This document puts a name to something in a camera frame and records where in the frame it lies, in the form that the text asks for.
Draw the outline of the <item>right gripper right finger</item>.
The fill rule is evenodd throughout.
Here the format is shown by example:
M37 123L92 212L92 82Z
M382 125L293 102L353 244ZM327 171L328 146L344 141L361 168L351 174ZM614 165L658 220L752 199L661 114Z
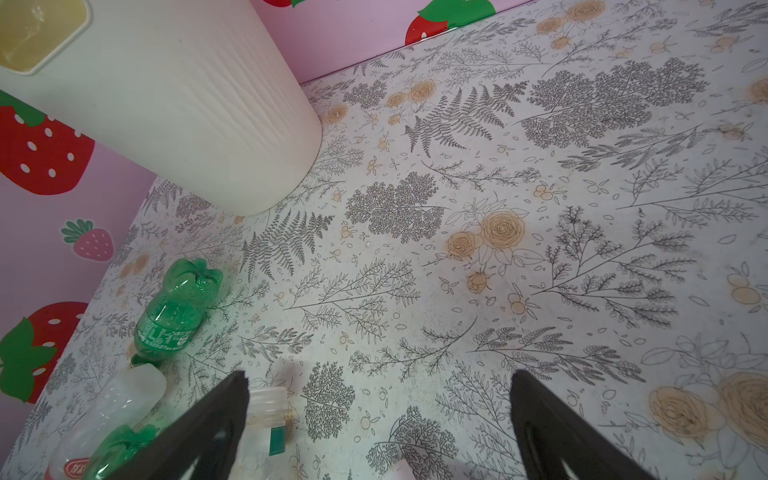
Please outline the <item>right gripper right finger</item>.
M524 370L510 388L511 422L529 479L649 479L651 475Z

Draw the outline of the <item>yellow bin liner bag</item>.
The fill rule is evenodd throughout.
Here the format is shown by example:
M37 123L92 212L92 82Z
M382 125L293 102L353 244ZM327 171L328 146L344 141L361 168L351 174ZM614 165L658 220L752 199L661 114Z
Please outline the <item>yellow bin liner bag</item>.
M2 1L1 67L21 75L34 74L90 21L86 1Z

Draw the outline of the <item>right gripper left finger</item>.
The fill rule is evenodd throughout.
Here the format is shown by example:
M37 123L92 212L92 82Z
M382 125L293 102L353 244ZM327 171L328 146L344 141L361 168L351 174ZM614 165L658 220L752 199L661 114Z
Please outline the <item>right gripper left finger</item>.
M110 477L227 479L248 404L245 372L234 371Z

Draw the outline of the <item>green bottle lower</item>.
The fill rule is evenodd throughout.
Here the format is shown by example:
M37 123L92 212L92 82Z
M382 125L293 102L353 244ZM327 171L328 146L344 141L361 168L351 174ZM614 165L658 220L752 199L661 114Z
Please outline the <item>green bottle lower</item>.
M146 448L159 434L160 429L146 425L135 430L121 425L112 431L90 457L84 474L85 480L109 478L122 465L130 461L139 451Z

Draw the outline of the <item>white plastic waste bin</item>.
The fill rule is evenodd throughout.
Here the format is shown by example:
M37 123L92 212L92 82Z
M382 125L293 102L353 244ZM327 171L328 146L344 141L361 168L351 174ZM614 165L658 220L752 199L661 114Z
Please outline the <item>white plastic waste bin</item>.
M305 178L321 122L248 1L86 1L86 29L1 88L241 216Z

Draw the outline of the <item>clear bottle red label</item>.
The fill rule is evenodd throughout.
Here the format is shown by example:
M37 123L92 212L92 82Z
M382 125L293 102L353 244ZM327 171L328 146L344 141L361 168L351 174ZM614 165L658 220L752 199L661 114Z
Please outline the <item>clear bottle red label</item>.
M144 364L116 373L93 405L63 437L45 471L47 479L81 479L97 448L114 430L134 427L166 390L166 378Z

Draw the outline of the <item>clear bottle green label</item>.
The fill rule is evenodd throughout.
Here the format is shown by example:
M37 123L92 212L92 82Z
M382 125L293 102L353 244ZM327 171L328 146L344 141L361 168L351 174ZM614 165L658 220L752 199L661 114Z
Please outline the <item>clear bottle green label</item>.
M287 390L270 387L249 391L245 427L230 479L288 479Z

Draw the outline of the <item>green bottle upper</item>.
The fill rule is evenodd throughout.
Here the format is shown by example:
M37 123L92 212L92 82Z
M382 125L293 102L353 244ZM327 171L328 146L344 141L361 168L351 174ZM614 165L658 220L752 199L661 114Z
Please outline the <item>green bottle upper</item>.
M136 324L131 363L157 366L183 350L207 318L223 280L223 272L202 258L175 261Z

